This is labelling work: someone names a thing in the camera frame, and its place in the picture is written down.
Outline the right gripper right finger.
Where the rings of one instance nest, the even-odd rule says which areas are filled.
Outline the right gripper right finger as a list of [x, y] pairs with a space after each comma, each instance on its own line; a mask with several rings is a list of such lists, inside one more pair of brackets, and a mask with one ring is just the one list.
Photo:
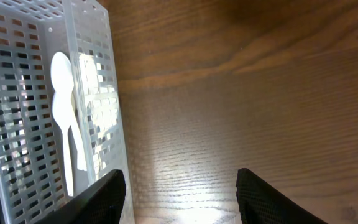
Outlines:
[[236, 189], [242, 223], [326, 224], [249, 169], [237, 171]]

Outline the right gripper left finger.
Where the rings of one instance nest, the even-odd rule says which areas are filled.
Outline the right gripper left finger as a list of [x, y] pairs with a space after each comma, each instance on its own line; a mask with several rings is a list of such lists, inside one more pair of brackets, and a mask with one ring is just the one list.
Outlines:
[[124, 174], [114, 169], [37, 224], [119, 224], [125, 197]]

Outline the white plastic spoon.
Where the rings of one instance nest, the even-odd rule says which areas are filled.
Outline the white plastic spoon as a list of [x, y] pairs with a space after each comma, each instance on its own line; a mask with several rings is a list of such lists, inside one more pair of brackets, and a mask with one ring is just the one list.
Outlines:
[[65, 172], [66, 188], [69, 197], [74, 196], [73, 171], [71, 163], [71, 152], [68, 140], [68, 129], [70, 127], [67, 117], [68, 103], [64, 97], [57, 92], [53, 95], [52, 114], [53, 118], [62, 132], [63, 168]]
[[68, 103], [67, 117], [70, 124], [69, 128], [72, 130], [73, 139], [77, 150], [77, 169], [87, 171], [84, 144], [79, 125], [76, 120], [75, 110], [73, 109], [73, 104], [71, 102], [71, 97], [73, 96], [74, 90], [71, 63], [64, 53], [56, 52], [54, 54], [51, 62], [50, 78], [54, 91], [57, 92], [60, 96], [64, 97], [65, 101]]

